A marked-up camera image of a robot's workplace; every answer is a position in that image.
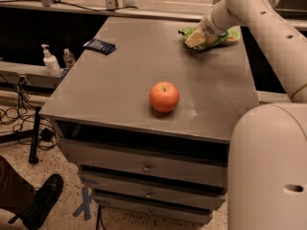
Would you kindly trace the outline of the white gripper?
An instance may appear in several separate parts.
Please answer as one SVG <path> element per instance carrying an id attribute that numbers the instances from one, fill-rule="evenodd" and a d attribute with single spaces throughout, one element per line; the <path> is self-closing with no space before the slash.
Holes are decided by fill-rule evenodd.
<path id="1" fill-rule="evenodd" d="M 189 48 L 208 46 L 214 43 L 215 37 L 231 27 L 228 9 L 225 6 L 214 6 L 201 19 L 200 27 L 185 40 Z"/>

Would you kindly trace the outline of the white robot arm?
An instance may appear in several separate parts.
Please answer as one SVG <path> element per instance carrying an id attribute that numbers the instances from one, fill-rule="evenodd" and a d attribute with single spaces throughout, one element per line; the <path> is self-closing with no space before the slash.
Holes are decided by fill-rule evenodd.
<path id="1" fill-rule="evenodd" d="M 189 38 L 195 47 L 230 27 L 248 28 L 248 57 L 267 103 L 234 128 L 228 156 L 228 230 L 307 230 L 307 39 L 278 0 L 221 0 Z"/>

